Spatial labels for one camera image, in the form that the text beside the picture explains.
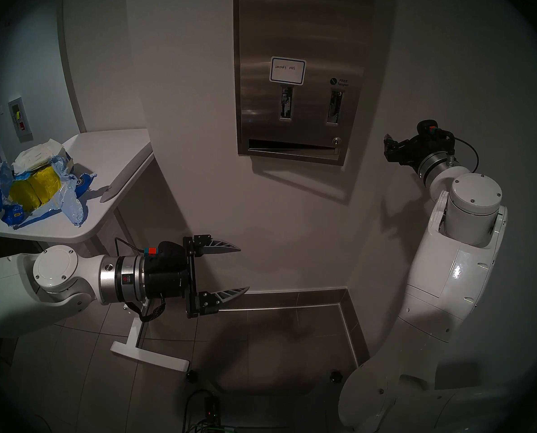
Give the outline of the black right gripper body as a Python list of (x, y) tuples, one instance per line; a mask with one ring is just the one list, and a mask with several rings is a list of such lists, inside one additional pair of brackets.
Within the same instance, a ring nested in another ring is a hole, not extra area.
[(397, 151), (397, 163), (412, 169), (420, 169), (421, 163), (435, 153), (435, 147), (429, 145), (427, 140), (423, 137), (419, 138), (419, 136), (401, 141), (400, 144), (385, 144), (385, 150)]

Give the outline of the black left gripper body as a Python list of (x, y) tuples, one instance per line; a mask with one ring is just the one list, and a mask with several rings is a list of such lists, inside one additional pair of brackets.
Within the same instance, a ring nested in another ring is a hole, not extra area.
[(197, 295), (193, 237), (184, 237), (183, 244), (162, 241), (157, 252), (151, 252), (144, 260), (144, 289), (146, 298), (160, 300), (160, 305), (145, 319), (156, 319), (166, 309), (166, 300), (182, 297), (186, 302), (186, 316), (196, 318), (195, 297)]

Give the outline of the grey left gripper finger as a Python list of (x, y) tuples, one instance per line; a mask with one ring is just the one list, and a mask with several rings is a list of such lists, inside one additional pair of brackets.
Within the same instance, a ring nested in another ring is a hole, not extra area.
[(195, 235), (192, 239), (193, 256), (196, 258), (202, 257), (203, 255), (233, 253), (241, 251), (240, 248), (229, 242), (212, 238), (210, 234)]
[(243, 296), (250, 287), (230, 289), (218, 292), (198, 292), (195, 297), (196, 315), (212, 315), (220, 308)]

